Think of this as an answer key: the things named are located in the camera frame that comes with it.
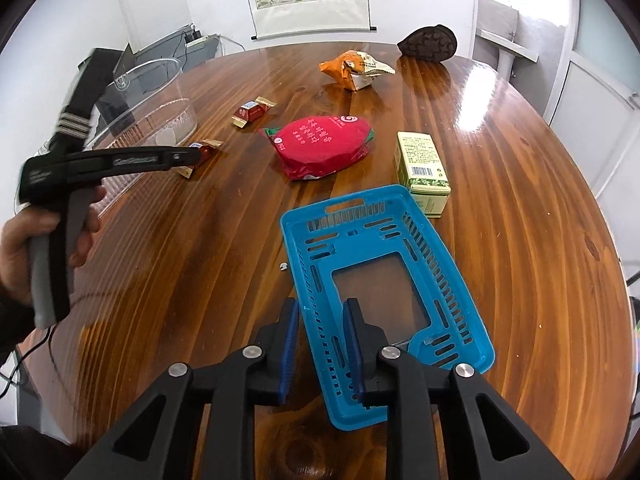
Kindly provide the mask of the left hand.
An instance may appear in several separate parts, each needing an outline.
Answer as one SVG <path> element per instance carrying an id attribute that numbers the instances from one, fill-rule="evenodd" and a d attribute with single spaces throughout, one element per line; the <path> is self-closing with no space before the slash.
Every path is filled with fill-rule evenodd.
<path id="1" fill-rule="evenodd" d="M 6 294 L 24 306 L 32 305 L 30 292 L 28 241 L 50 234 L 60 222 L 55 212 L 28 206 L 6 222 L 1 234 L 1 287 Z M 93 235 L 101 223 L 96 208 L 87 209 L 84 226 L 78 236 L 76 248 L 68 258 L 73 269 L 83 266 L 93 246 Z"/>

